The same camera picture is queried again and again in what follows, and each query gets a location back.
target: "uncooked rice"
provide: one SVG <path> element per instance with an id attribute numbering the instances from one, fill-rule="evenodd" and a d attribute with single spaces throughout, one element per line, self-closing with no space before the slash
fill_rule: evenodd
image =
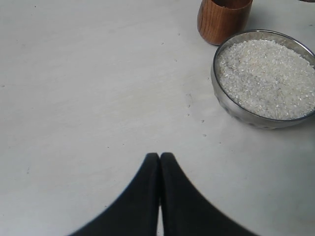
<path id="1" fill-rule="evenodd" d="M 285 46 L 250 40 L 226 48 L 218 62 L 222 88 L 234 102 L 256 115 L 288 120 L 315 108 L 315 70 Z"/>

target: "white surface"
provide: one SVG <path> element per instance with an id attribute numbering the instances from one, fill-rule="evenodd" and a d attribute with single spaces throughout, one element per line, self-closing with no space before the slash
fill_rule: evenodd
<path id="1" fill-rule="evenodd" d="M 207 199 L 251 230 L 314 235 L 315 122 L 257 130 L 218 105 L 200 2 L 1 0 L 0 235 L 76 230 L 152 151 L 174 152 Z M 315 51 L 314 11 L 255 0 L 248 28 Z"/>

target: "wooden container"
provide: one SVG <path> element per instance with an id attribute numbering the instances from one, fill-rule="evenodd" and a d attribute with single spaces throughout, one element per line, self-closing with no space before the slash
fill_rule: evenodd
<path id="1" fill-rule="evenodd" d="M 252 0 L 202 0 L 198 13 L 198 31 L 208 43 L 220 45 L 228 37 L 244 30 Z"/>

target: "bowl of rice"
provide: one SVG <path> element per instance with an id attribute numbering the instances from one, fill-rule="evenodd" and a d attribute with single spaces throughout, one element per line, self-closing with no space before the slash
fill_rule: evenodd
<path id="1" fill-rule="evenodd" d="M 315 114 L 315 55 L 279 32 L 249 30 L 224 41 L 211 80 L 220 105 L 259 128 L 293 126 Z"/>

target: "white table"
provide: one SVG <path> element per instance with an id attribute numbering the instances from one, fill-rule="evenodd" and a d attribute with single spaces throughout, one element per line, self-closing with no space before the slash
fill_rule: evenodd
<path id="1" fill-rule="evenodd" d="M 219 106 L 200 3 L 0 1 L 1 236 L 71 233 L 116 199 L 146 153 L 164 151 L 254 232 L 314 235 L 315 121 L 265 131 Z M 313 3 L 254 0 L 248 28 L 315 51 L 314 15 Z"/>

